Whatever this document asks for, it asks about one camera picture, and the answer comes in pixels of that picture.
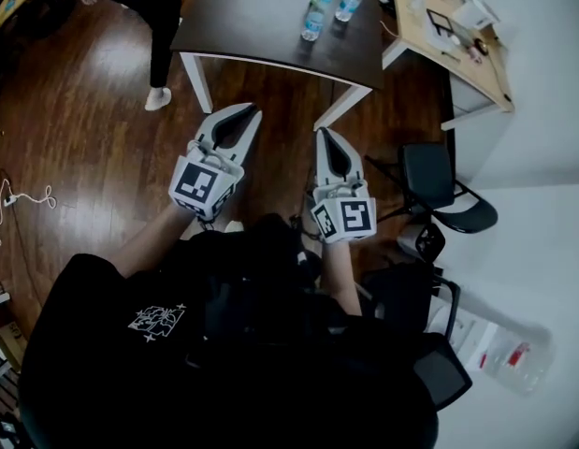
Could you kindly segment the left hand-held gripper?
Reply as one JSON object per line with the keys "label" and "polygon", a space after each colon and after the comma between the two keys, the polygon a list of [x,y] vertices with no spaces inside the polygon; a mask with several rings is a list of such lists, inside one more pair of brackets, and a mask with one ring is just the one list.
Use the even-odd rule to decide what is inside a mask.
{"label": "left hand-held gripper", "polygon": [[172,201],[200,221],[214,221],[245,174],[242,165],[261,121],[262,111],[254,103],[208,116],[177,160],[168,189]]}

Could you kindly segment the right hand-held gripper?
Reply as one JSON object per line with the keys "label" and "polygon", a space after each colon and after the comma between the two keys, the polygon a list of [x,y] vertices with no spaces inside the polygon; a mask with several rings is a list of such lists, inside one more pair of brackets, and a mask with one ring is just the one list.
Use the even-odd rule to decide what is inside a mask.
{"label": "right hand-held gripper", "polygon": [[349,141],[330,128],[318,128],[315,180],[320,187],[312,191],[315,205],[311,216],[324,243],[376,234],[376,201],[369,196],[368,183],[361,180],[363,175],[361,157]]}

